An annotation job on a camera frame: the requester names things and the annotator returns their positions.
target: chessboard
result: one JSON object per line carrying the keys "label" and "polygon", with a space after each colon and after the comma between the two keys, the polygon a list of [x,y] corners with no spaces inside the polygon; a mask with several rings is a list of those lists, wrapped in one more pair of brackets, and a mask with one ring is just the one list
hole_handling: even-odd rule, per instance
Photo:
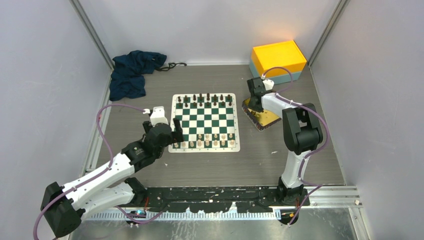
{"label": "chessboard", "polygon": [[176,94],[171,119],[180,120],[184,141],[168,147],[170,153],[240,151],[234,93]]}

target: black bracket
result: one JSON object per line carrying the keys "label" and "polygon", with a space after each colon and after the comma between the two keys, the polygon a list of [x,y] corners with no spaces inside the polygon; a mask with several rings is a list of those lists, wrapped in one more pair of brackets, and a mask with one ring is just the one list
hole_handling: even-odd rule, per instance
{"label": "black bracket", "polygon": [[[47,204],[62,193],[62,188],[57,182],[48,185],[45,188],[40,209],[43,210]],[[81,224],[81,216],[86,212],[85,209],[75,210],[72,202],[72,198],[68,199],[63,196],[44,213],[44,218],[57,238],[64,237],[77,229]]]}
{"label": "black bracket", "polygon": [[[306,103],[303,106],[316,112],[312,103]],[[306,123],[306,125],[301,126],[299,122]],[[320,121],[315,115],[303,108],[296,107],[282,110],[282,127],[285,145],[297,155],[317,149],[318,144],[323,141]]]}
{"label": "black bracket", "polygon": [[250,101],[247,104],[247,107],[253,111],[262,113],[264,111],[264,108],[262,108],[262,96],[273,93],[274,91],[266,90],[260,77],[247,80],[247,87],[250,92]]}

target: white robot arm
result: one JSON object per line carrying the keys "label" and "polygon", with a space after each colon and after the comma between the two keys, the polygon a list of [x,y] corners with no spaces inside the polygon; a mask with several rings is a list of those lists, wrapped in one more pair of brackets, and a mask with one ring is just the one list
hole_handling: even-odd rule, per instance
{"label": "white robot arm", "polygon": [[[248,108],[256,112],[268,110],[282,119],[284,143],[289,152],[284,172],[278,180],[279,200],[303,195],[304,184],[301,179],[309,160],[306,156],[323,141],[318,118],[301,107],[278,99],[277,93],[272,90],[272,80],[256,77],[249,79],[247,85],[250,91]],[[315,111],[312,103],[303,106]]]}
{"label": "white robot arm", "polygon": [[143,138],[124,147],[113,158],[112,163],[105,163],[83,177],[62,186],[53,182],[46,187],[41,204],[42,211],[52,200],[66,193],[44,213],[57,238],[70,234],[93,214],[123,204],[140,205],[145,199],[146,188],[134,177],[127,178],[115,187],[106,187],[154,163],[162,156],[168,145],[183,141],[180,121],[177,118],[173,119],[175,131],[172,131],[163,106],[154,107],[148,113],[150,121],[143,123],[145,131]]}

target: purple cable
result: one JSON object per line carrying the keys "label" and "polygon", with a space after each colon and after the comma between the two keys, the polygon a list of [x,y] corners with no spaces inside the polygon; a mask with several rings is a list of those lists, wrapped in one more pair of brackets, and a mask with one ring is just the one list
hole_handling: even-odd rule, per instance
{"label": "purple cable", "polygon": [[54,203],[56,203],[59,199],[61,199],[61,198],[63,198],[64,196],[66,196],[67,194],[69,194],[70,192],[72,192],[72,191],[76,191],[78,188],[80,188],[81,186],[84,186],[85,184],[88,184],[88,183],[90,183],[91,181],[93,181],[93,180],[95,180],[95,179],[97,179],[98,177],[100,177],[100,176],[102,176],[103,174],[105,174],[108,170],[109,170],[109,168],[110,167],[112,167],[112,164],[114,163],[114,154],[112,153],[112,148],[111,148],[111,145],[109,145],[109,142],[108,142],[108,140],[106,140],[106,137],[105,137],[105,135],[103,134],[103,131],[102,131],[102,128],[100,127],[100,117],[101,117],[101,115],[102,115],[102,112],[103,112],[103,110],[105,110],[105,109],[107,109],[107,108],[109,108],[109,107],[113,107],[113,106],[120,106],[120,107],[127,107],[127,108],[130,108],[130,109],[135,109],[135,110],[138,110],[138,111],[141,111],[141,112],[145,112],[145,109],[142,109],[142,108],[138,108],[138,107],[135,107],[135,106],[131,106],[131,105],[127,105],[127,104],[121,104],[121,103],[112,103],[112,104],[108,104],[108,105],[106,105],[106,106],[104,106],[104,107],[102,107],[102,108],[100,108],[100,110],[97,112],[97,117],[96,117],[96,119],[95,119],[95,123],[96,123],[96,127],[97,127],[97,130],[98,130],[98,132],[99,132],[99,134],[100,134],[100,136],[101,136],[101,138],[103,139],[103,142],[104,142],[104,144],[106,145],[106,147],[107,147],[107,150],[109,151],[109,154],[110,154],[110,160],[109,160],[109,165],[108,165],[108,167],[107,168],[105,168],[103,171],[101,171],[99,174],[97,174],[97,175],[95,175],[95,176],[93,176],[93,177],[91,177],[91,178],[89,178],[89,179],[87,179],[86,181],[83,181],[83,182],[81,182],[80,184],[78,184],[78,185],[76,185],[76,186],[74,186],[73,188],[71,188],[71,189],[68,189],[67,191],[65,191],[65,192],[63,192],[62,194],[60,194],[59,196],[57,196],[56,198],[54,198],[51,202],[49,202],[44,208],[43,208],[43,210],[41,210],[41,212],[39,213],[39,215],[37,216],[37,218],[36,218],[36,220],[35,220],[35,224],[34,224],[34,228],[32,229],[32,236],[33,236],[33,238],[34,238],[34,240],[40,240],[39,238],[38,238],[38,235],[37,235],[37,229],[38,229],[38,226],[39,226],[39,224],[40,224],[40,220],[41,220],[41,218],[43,217],[43,215],[44,215],[44,213],[46,213],[46,211],[54,204]]}
{"label": "purple cable", "polygon": [[282,69],[282,70],[286,71],[288,73],[288,75],[290,76],[290,83],[288,84],[288,86],[286,88],[283,88],[281,90],[278,90],[277,93],[280,94],[280,93],[288,90],[289,88],[291,88],[293,86],[293,75],[292,75],[292,73],[287,68],[285,68],[283,66],[274,66],[274,67],[271,67],[270,69],[268,69],[268,70],[266,70],[266,71],[264,71],[262,73],[262,77],[261,78],[262,79],[265,79],[265,77],[267,76],[267,73],[269,71],[273,70],[273,69]]}
{"label": "purple cable", "polygon": [[139,220],[135,220],[135,219],[132,217],[132,214],[127,213],[127,212],[126,212],[124,209],[122,209],[120,206],[115,206],[115,208],[119,209],[119,211],[121,211],[121,212],[125,215],[125,217],[129,218],[129,219],[130,219],[131,221],[133,221],[134,223],[136,223],[136,224],[141,224],[141,225],[144,225],[144,224],[148,224],[148,223],[150,223],[151,221],[153,221],[153,220],[155,220],[155,219],[159,218],[159,217],[162,215],[162,213],[163,213],[163,211],[160,211],[160,212],[158,212],[155,216],[153,216],[152,218],[150,218],[150,219],[148,219],[148,220],[139,221]]}
{"label": "purple cable", "polygon": [[[323,118],[322,118],[322,117],[321,117],[318,113],[316,113],[314,110],[310,109],[309,107],[306,107],[306,106],[303,106],[303,105],[301,105],[301,104],[298,104],[298,103],[296,103],[296,102],[290,101],[290,100],[288,100],[288,99],[286,99],[286,98],[284,98],[284,97],[282,97],[282,96],[280,95],[282,92],[284,92],[284,91],[288,90],[288,89],[289,89],[289,88],[291,88],[291,87],[292,87],[292,85],[293,85],[293,75],[292,75],[292,73],[291,73],[291,72],[290,72],[287,68],[285,68],[285,67],[283,67],[283,66],[275,66],[275,67],[271,67],[270,69],[266,70],[266,71],[262,74],[263,79],[266,77],[267,73],[268,73],[270,70],[273,70],[273,69],[283,69],[283,70],[284,70],[284,71],[286,71],[286,72],[288,73],[288,75],[290,76],[290,84],[288,85],[288,87],[283,88],[283,89],[281,89],[281,90],[277,91],[277,92],[276,92],[276,94],[275,94],[275,97],[276,97],[277,99],[279,99],[279,100],[281,100],[281,101],[283,101],[283,102],[287,103],[287,104],[291,104],[291,105],[296,106],[296,107],[298,107],[298,108],[304,109],[304,110],[306,110],[306,111],[310,112],[311,114],[315,115],[315,116],[319,119],[319,121],[321,121],[322,125],[323,125],[323,126],[324,126],[324,128],[325,128],[325,135],[326,135],[326,139],[325,139],[324,144],[323,144],[321,147],[319,147],[319,148],[317,148],[317,149],[315,149],[315,150],[311,151],[310,153],[306,154],[306,155],[305,155],[305,157],[302,159],[302,162],[300,163],[299,172],[297,173],[297,176],[300,178],[300,177],[301,177],[301,175],[302,175],[302,169],[304,168],[304,165],[305,165],[305,159],[309,158],[309,157],[310,157],[311,155],[313,155],[313,154],[318,153],[319,151],[321,151],[322,149],[324,149],[324,148],[327,146],[327,144],[328,144],[328,142],[329,142],[329,139],[330,139],[330,131],[329,131],[329,127],[327,126],[326,121],[325,121],[325,120],[324,120],[324,119],[323,119]],[[292,224],[292,222],[295,220],[296,216],[299,214],[299,211],[301,210],[302,206],[304,205],[304,203],[305,203],[306,199],[307,199],[307,198],[309,198],[309,196],[310,196],[313,192],[315,192],[316,190],[318,190],[319,188],[321,188],[321,187],[323,186],[322,184],[315,184],[315,183],[311,183],[311,182],[305,181],[305,180],[303,180],[303,179],[300,179],[300,181],[301,181],[302,183],[304,183],[305,185],[315,186],[316,188],[314,188],[312,191],[310,191],[310,192],[309,192],[309,193],[308,193],[308,194],[304,197],[303,201],[300,203],[299,207],[297,208],[296,213],[294,214],[294,216],[291,218],[290,222],[288,223],[288,226],[289,226],[289,227],[290,227],[290,225]]]}

